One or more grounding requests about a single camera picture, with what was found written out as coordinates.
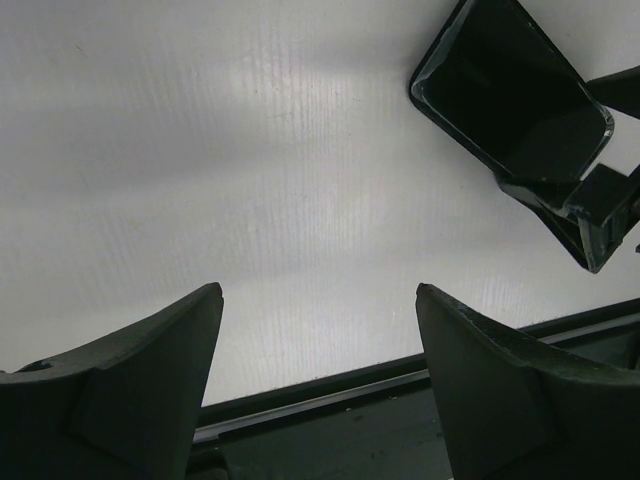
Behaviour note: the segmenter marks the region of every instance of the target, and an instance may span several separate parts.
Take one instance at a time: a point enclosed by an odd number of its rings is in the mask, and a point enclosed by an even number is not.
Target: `white surface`
[[[454,3],[1,1],[0,366],[209,281],[207,404],[420,352],[421,281],[512,326],[640,296],[639,231],[584,272],[409,102]],[[640,64],[640,3],[524,4],[585,78]]]

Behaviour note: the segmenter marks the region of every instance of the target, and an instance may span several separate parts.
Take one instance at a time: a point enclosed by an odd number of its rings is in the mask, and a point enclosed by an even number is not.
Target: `white table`
[[[209,281],[205,404],[419,353],[421,281],[514,327],[640,296],[640,229],[583,271],[411,105],[454,3],[2,2],[0,368]],[[585,79],[640,64],[640,3],[524,4]]]

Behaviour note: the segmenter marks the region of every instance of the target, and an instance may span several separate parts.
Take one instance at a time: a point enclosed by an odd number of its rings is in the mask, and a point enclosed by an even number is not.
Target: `black pointed object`
[[[106,337],[0,373],[0,477],[184,478],[222,307],[220,286],[207,285]]]
[[[597,273],[640,220],[640,168],[629,177],[593,168],[614,127],[597,85],[516,0],[462,0],[409,95]]]
[[[456,480],[637,480],[640,372],[577,357],[418,288]]]
[[[600,103],[640,119],[640,67],[591,80],[587,88]]]

